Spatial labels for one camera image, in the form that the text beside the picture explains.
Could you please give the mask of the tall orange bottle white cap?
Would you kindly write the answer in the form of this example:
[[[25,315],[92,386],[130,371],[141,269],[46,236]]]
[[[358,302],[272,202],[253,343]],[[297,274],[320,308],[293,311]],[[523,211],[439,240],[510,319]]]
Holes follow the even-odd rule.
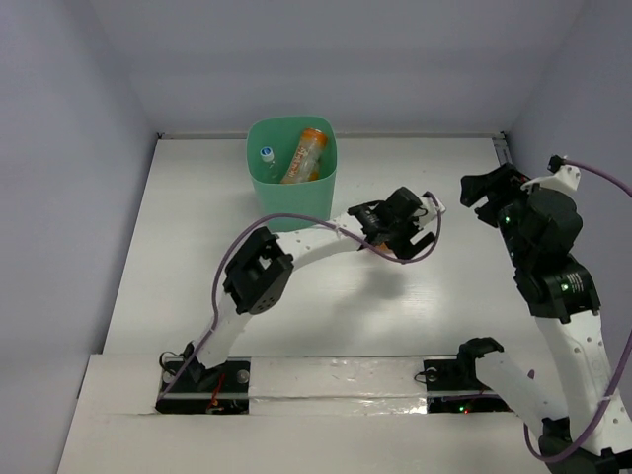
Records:
[[[290,160],[287,171],[280,180],[282,184],[308,182],[328,144],[327,135],[316,128],[305,128]]]

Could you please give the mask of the clear crushed plastic bottle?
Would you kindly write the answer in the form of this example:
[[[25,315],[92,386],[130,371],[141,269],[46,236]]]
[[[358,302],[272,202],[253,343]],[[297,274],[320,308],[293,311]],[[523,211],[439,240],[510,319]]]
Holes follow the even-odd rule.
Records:
[[[262,164],[261,181],[269,184],[277,184],[281,178],[281,167],[275,156],[274,150],[265,146],[260,150]]]

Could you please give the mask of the small orange bottle barcode label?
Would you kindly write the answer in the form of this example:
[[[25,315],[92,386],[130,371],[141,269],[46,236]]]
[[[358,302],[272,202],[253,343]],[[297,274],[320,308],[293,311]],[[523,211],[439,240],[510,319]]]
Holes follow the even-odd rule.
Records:
[[[313,167],[308,176],[308,182],[313,182],[320,179],[320,169],[321,169],[321,160],[318,159],[313,164]]]

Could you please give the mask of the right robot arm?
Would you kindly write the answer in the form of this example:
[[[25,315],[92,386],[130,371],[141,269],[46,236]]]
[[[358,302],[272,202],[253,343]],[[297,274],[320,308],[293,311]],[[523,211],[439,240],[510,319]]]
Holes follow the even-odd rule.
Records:
[[[454,374],[467,387],[482,383],[508,405],[522,421],[527,449],[550,472],[622,473],[631,467],[631,417],[618,383],[631,350],[610,364],[596,285],[572,254],[583,228],[573,199],[581,168],[555,156],[549,170],[529,178],[504,164],[465,176],[460,202],[500,231],[563,395],[548,394],[493,339],[461,346]]]

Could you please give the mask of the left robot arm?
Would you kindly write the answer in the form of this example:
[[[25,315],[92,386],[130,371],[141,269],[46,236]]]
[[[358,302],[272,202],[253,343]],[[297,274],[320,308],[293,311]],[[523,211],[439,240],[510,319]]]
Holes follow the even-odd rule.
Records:
[[[401,265],[428,257],[439,233],[425,228],[441,225],[444,213],[432,193],[416,196],[402,187],[385,200],[352,206],[328,221],[289,214],[290,220],[307,222],[300,230],[272,232],[267,224],[281,220],[280,213],[259,219],[222,257],[211,287],[211,321],[187,345],[175,376],[185,377],[198,390],[212,387],[248,322],[279,303],[292,273],[307,265],[361,250]]]

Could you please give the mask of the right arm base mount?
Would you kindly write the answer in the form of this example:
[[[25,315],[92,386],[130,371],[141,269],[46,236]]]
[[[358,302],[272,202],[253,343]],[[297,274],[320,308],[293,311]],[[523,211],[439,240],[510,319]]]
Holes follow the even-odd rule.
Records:
[[[425,359],[414,380],[426,388],[428,413],[510,413],[507,403],[476,375],[476,361],[503,350],[491,337],[474,338],[461,344],[452,357]]]

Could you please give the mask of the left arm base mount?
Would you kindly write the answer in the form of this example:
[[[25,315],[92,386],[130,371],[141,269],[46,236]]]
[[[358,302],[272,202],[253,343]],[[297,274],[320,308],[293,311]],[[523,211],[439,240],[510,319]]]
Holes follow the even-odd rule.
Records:
[[[158,395],[155,409],[169,415],[247,415],[250,372],[248,358],[230,358],[205,371],[199,382],[185,373],[166,395]]]

